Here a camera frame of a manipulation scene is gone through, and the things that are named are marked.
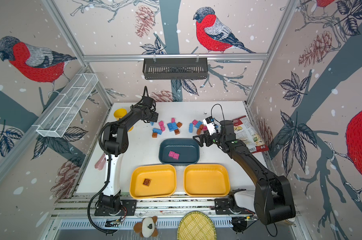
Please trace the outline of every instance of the dark blue tray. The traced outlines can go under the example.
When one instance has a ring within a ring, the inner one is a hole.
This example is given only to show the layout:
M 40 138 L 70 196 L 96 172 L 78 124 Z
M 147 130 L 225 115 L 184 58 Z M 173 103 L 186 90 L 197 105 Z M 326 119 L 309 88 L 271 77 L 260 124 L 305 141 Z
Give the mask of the dark blue tray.
M 179 153 L 178 160 L 169 157 L 169 151 Z M 170 138 L 162 141 L 158 158 L 161 163 L 175 166 L 195 164 L 200 159 L 200 146 L 193 138 Z

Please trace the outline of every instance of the plastic tray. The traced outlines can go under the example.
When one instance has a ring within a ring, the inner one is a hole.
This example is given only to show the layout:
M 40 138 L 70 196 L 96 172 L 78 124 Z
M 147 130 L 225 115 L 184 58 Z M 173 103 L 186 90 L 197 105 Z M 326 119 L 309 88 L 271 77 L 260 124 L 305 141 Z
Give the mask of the plastic tray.
M 185 168 L 184 190 L 192 197 L 224 197 L 230 182 L 226 168 L 219 164 L 193 164 Z
M 169 157 L 169 151 L 180 154 L 178 160 Z M 162 141 L 158 158 L 161 163 L 174 166 L 186 166 L 200 159 L 200 146 L 192 138 L 170 138 Z
M 149 179 L 149 186 L 144 180 Z M 130 196 L 134 199 L 168 197 L 177 187 L 175 168 L 169 164 L 138 167 L 130 180 Z

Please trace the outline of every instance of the white wire shelf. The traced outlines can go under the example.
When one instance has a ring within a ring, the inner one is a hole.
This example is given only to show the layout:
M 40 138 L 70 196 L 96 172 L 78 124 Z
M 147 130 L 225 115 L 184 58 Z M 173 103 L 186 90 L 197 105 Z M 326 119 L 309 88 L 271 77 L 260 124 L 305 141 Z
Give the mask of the white wire shelf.
M 37 129 L 41 136 L 62 137 L 98 82 L 93 73 L 78 74 L 77 77 L 73 86 L 62 94 L 62 99 Z

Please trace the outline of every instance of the yellow tray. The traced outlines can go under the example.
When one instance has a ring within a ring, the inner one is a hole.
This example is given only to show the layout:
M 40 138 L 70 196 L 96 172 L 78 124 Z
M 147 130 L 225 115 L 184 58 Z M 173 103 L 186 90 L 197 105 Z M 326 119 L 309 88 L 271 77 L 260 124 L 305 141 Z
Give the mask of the yellow tray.
M 192 197 L 223 197 L 230 191 L 229 175 L 219 164 L 191 164 L 184 171 L 184 190 Z
M 144 185 L 149 179 L 149 186 Z M 170 164 L 138 167 L 130 180 L 130 196 L 135 199 L 168 197 L 177 187 L 175 168 Z

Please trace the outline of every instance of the woven basket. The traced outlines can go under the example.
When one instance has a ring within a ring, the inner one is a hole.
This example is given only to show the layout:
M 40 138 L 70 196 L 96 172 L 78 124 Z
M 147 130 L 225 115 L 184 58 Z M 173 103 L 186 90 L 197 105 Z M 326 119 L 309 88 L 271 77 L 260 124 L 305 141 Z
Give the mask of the woven basket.
M 217 240 L 216 227 L 207 215 L 190 212 L 178 226 L 177 240 Z

